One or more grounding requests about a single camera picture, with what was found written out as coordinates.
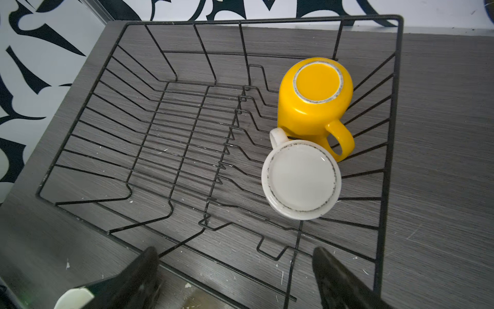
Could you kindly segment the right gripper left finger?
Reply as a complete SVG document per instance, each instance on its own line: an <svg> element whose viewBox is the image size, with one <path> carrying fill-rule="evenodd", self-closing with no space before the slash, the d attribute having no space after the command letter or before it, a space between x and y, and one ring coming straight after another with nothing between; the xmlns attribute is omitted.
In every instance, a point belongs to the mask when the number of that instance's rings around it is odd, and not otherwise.
<svg viewBox="0 0 494 309"><path fill-rule="evenodd" d="M158 262L156 248L146 248L119 275L105 280L84 308L154 308L162 287Z"/></svg>

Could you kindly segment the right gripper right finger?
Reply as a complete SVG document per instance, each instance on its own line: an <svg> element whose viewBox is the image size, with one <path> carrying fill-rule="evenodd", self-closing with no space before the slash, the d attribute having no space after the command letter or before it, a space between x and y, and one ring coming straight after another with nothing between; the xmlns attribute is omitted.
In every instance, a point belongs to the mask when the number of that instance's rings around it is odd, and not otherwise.
<svg viewBox="0 0 494 309"><path fill-rule="evenodd" d="M313 272L323 308L390 308L323 247L313 251Z"/></svg>

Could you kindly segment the yellow ceramic mug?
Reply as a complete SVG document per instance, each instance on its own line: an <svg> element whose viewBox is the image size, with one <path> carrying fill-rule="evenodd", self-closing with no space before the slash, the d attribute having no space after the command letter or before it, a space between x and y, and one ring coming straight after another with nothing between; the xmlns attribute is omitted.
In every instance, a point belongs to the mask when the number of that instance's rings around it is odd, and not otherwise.
<svg viewBox="0 0 494 309"><path fill-rule="evenodd" d="M277 126L290 137L320 145L341 162L355 149L341 121L353 91L352 78L340 63L323 57L299 61L280 84Z"/></svg>

